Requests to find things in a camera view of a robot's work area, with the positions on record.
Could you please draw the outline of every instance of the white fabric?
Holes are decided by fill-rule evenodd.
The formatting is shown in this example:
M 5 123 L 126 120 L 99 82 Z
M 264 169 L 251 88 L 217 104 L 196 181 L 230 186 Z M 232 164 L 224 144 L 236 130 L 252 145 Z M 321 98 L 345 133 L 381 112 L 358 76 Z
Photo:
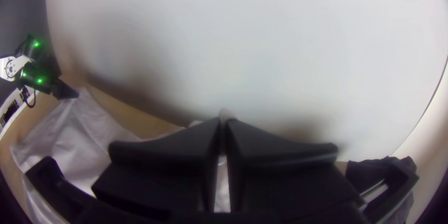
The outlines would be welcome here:
M 88 91 L 81 90 L 78 99 L 63 101 L 23 142 L 11 147 L 11 154 L 24 173 L 43 157 L 53 157 L 69 182 L 93 196 L 91 186 L 109 165 L 107 148 L 114 140 L 141 141 L 113 120 Z M 218 171 L 217 201 L 220 202 L 215 204 L 215 209 L 229 212 L 227 163 L 222 158 Z M 33 223 L 66 223 L 25 176 L 23 183 Z

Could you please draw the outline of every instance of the robotic arm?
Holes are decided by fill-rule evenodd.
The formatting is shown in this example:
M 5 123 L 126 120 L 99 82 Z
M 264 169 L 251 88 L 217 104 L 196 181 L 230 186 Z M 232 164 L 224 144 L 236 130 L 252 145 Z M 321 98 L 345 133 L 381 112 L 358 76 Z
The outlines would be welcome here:
M 21 90 L 31 87 L 57 99 L 77 98 L 79 94 L 59 79 L 61 71 L 53 54 L 43 42 L 28 35 L 14 55 L 0 58 L 0 76 L 15 82 Z

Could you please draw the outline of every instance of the curved white wall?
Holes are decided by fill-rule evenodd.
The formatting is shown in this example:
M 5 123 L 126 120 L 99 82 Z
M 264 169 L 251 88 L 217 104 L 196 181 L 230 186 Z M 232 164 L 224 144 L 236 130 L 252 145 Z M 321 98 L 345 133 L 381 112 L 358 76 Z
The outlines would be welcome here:
M 341 160 L 392 154 L 448 55 L 448 0 L 48 0 L 89 71 L 276 133 L 310 127 Z

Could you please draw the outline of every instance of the white bracket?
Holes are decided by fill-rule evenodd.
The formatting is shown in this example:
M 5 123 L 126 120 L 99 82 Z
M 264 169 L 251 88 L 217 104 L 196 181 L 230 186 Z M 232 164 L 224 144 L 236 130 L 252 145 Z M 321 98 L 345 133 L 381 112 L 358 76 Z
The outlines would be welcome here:
M 25 64 L 30 61 L 32 60 L 25 55 L 19 56 L 18 58 L 14 56 L 8 56 L 0 59 L 1 78 L 7 81 L 14 81 L 15 74 L 19 72 L 25 66 Z

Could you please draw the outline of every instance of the tan surface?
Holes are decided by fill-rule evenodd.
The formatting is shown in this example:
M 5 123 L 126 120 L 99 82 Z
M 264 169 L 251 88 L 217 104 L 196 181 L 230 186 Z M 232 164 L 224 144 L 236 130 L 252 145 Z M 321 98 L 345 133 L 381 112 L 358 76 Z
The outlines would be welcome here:
M 100 90 L 87 86 L 87 89 L 95 100 L 108 111 L 125 129 L 134 132 L 141 138 L 151 138 L 163 133 L 171 132 L 178 126 L 160 120 L 154 116 L 141 112 L 117 99 L 101 92 Z M 22 187 L 22 172 L 15 165 L 9 147 L 22 141 L 33 129 L 40 119 L 45 117 L 57 105 L 52 96 L 45 94 L 37 95 L 37 104 L 33 109 L 25 108 L 7 129 L 0 140 L 0 169 L 11 188 L 17 201 L 27 212 L 25 196 Z

